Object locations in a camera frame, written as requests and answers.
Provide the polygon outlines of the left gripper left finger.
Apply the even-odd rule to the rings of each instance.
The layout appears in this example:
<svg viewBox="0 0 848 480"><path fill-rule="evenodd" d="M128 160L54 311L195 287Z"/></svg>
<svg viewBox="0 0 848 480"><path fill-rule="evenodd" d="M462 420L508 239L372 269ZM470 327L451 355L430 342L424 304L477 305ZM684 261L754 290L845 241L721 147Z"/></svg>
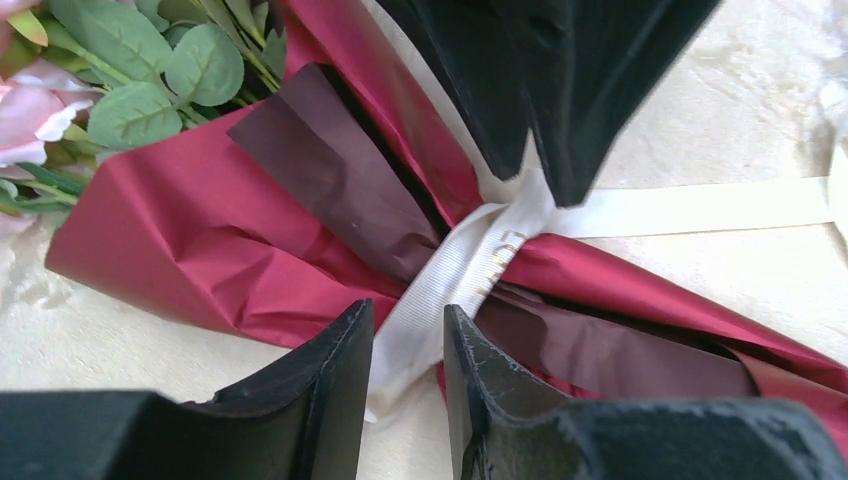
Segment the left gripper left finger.
<svg viewBox="0 0 848 480"><path fill-rule="evenodd" d="M311 340L205 403L153 391L1 397L5 479L352 479L374 308L351 304Z"/></svg>

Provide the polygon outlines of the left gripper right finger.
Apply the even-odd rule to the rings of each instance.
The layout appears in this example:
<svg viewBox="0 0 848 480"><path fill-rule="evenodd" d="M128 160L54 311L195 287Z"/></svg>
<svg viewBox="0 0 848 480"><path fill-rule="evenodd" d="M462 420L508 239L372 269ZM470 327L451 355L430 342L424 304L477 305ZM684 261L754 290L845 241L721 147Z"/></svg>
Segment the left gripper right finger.
<svg viewBox="0 0 848 480"><path fill-rule="evenodd" d="M828 479L847 465L805 408L764 399L587 401L444 310L457 479Z"/></svg>

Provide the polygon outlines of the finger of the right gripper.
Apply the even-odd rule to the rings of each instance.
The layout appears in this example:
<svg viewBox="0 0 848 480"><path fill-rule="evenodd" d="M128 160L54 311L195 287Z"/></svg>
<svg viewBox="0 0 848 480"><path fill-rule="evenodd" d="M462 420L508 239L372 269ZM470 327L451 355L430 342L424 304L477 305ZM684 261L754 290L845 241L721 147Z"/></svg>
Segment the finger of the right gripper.
<svg viewBox="0 0 848 480"><path fill-rule="evenodd" d="M715 1L495 1L509 73L560 207L582 203L625 123Z"/></svg>
<svg viewBox="0 0 848 480"><path fill-rule="evenodd" d="M491 1L380 0L457 108L490 172L518 176L528 119L515 51Z"/></svg>

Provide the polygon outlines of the cream printed ribbon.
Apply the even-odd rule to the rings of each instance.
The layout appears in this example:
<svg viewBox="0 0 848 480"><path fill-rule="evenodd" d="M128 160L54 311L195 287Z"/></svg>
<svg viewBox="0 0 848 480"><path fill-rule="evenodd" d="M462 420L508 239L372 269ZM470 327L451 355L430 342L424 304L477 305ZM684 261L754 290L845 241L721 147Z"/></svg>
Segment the cream printed ribbon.
<svg viewBox="0 0 848 480"><path fill-rule="evenodd" d="M398 399L443 358L443 309L475 315L521 247L541 234L617 238L831 223L847 234L847 134L836 134L821 177L655 189L601 189L578 207L554 204L540 167L510 202L473 211L430 257L378 330L365 420Z"/></svg>

